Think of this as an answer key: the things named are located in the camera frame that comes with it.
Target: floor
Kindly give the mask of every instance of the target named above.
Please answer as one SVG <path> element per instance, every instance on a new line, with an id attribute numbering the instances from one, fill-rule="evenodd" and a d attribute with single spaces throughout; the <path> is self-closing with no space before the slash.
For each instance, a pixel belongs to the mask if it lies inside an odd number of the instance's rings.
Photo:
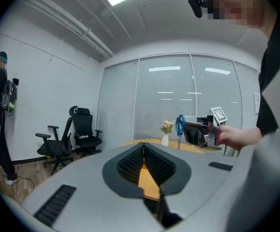
<path id="1" fill-rule="evenodd" d="M 77 160 L 81 155 L 71 154 L 74 160 Z M 14 168 L 19 177 L 31 179 L 34 182 L 34 186 L 37 187 L 40 183 L 48 179 L 51 175 L 50 172 L 53 166 L 47 165 L 47 168 L 43 166 L 44 161 L 38 161 L 33 163 L 18 164 Z M 6 177 L 3 175 L 3 169 L 0 167 L 0 191 L 3 195 L 13 198 L 19 204 L 33 191 L 33 183 L 29 180 L 19 178 L 20 181 L 12 186 L 5 185 Z"/>

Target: headrest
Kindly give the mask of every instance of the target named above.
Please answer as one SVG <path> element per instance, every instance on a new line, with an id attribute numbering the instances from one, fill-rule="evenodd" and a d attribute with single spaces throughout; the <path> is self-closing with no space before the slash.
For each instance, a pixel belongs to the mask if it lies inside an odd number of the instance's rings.
<path id="1" fill-rule="evenodd" d="M 77 115 L 90 115 L 90 110 L 87 108 L 78 108 Z"/>

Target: office chair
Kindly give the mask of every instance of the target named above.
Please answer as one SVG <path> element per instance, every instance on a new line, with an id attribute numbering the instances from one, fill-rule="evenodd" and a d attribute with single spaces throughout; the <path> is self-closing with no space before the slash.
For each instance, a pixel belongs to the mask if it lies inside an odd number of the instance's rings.
<path id="1" fill-rule="evenodd" d="M 98 138 L 100 130 L 96 131 L 96 137 L 93 136 L 92 132 L 92 119 L 93 116 L 90 114 L 90 110 L 87 108 L 78 108 L 74 106 L 70 109 L 70 116 L 73 116 L 73 123 L 75 126 L 74 139 L 76 145 L 81 148 L 75 149 L 76 154 L 84 152 L 83 156 L 87 154 L 93 155 L 100 153 L 101 150 L 96 150 L 96 146 L 102 143 L 102 140 Z"/>
<path id="2" fill-rule="evenodd" d="M 66 166 L 66 164 L 64 163 L 65 161 L 67 161 L 67 160 L 73 161 L 72 157 L 62 158 L 65 156 L 69 156 L 72 151 L 72 146 L 71 146 L 71 142 L 70 142 L 71 133 L 69 134 L 69 136 L 67 136 L 68 131 L 71 126 L 72 119 L 73 119 L 73 117 L 70 117 L 68 119 L 61 141 L 58 139 L 58 136 L 57 136 L 56 130 L 58 129 L 58 126 L 48 126 L 49 128 L 53 128 L 56 140 L 47 140 L 48 138 L 51 137 L 48 134 L 41 134 L 41 133 L 35 134 L 36 137 L 41 137 L 41 138 L 43 138 L 43 141 L 44 141 L 43 145 L 37 150 L 37 153 L 40 155 L 43 155 L 43 156 L 50 156 L 52 158 L 55 158 L 53 160 L 46 161 L 43 163 L 43 166 L 45 168 L 46 168 L 47 164 L 54 163 L 54 168 L 51 171 L 51 175 L 53 175 L 53 173 L 57 169 L 58 165 L 65 167 Z"/>

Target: blue scissors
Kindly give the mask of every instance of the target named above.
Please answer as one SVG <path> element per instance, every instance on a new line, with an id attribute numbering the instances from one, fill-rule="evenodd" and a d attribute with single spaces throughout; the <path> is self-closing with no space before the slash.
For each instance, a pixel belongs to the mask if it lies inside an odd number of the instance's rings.
<path id="1" fill-rule="evenodd" d="M 181 137 L 183 135 L 185 129 L 185 117 L 181 114 L 177 117 L 177 120 L 175 121 L 175 130 L 177 131 L 178 135 L 178 149 L 180 149 L 181 144 Z"/>

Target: table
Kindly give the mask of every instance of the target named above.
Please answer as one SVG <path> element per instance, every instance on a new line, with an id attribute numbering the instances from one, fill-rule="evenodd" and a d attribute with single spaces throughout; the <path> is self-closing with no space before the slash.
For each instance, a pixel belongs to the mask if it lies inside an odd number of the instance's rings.
<path id="1" fill-rule="evenodd" d="M 123 144 L 122 146 L 137 144 L 137 143 L 151 143 L 151 144 L 160 144 L 161 145 L 161 139 L 151 138 L 151 139 L 134 140 L 134 141 L 128 142 L 126 144 Z M 178 142 L 169 141 L 168 146 L 171 148 L 177 149 Z M 190 145 L 182 144 L 182 143 L 180 145 L 180 150 L 185 150 L 185 151 L 198 153 L 198 154 L 204 154 L 204 152 L 202 152 L 201 150 L 196 149 Z M 143 164 L 142 169 L 140 171 L 138 186 L 143 189 L 145 198 L 155 200 L 155 201 L 158 201 L 160 199 L 159 187 L 153 180 L 153 178 L 150 175 L 150 172 L 148 171 L 145 164 Z"/>

